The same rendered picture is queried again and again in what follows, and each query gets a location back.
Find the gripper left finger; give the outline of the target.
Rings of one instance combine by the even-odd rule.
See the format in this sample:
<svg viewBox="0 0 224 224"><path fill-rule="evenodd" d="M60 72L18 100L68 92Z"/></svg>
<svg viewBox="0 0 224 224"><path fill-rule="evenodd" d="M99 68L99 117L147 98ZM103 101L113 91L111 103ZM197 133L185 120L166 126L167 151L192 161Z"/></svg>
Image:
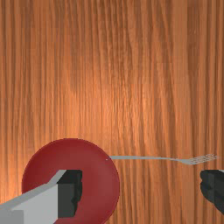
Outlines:
<svg viewBox="0 0 224 224"><path fill-rule="evenodd" d="M73 218L82 195L82 171L59 170L46 183L0 205L0 224L54 224Z"/></svg>

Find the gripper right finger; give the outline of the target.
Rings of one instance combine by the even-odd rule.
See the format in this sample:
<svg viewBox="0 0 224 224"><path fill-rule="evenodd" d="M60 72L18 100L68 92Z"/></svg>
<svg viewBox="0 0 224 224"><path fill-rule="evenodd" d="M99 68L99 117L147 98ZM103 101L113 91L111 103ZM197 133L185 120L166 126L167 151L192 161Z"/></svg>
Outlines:
<svg viewBox="0 0 224 224"><path fill-rule="evenodd" d="M200 178L203 196L224 215L224 170L204 170Z"/></svg>

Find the grey metal fork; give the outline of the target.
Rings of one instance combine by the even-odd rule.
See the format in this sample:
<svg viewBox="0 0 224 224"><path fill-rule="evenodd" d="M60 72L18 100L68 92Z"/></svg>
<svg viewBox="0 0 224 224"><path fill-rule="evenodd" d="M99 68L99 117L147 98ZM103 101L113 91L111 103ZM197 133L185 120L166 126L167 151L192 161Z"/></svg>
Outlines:
<svg viewBox="0 0 224 224"><path fill-rule="evenodd" d="M143 157L143 156L110 156L111 159L114 160L121 160L121 159L126 159L126 160L169 160L169 161L175 161L175 162L180 162L181 164L184 165L198 165L198 164L203 164L209 161L213 161L217 159L218 157L214 154L206 154L204 156L199 156L199 157L192 157L188 159L183 159L183 158L173 158L173 157Z"/></svg>

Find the red plate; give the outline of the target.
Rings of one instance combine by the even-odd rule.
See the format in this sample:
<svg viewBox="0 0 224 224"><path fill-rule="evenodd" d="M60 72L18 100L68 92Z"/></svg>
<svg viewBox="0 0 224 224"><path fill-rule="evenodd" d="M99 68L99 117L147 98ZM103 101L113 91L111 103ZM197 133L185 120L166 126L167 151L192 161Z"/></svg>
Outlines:
<svg viewBox="0 0 224 224"><path fill-rule="evenodd" d="M110 157L85 140L53 141L38 150L25 167L22 192L48 182L59 170L82 171L82 195L75 216L55 224L105 224L120 195L119 175Z"/></svg>

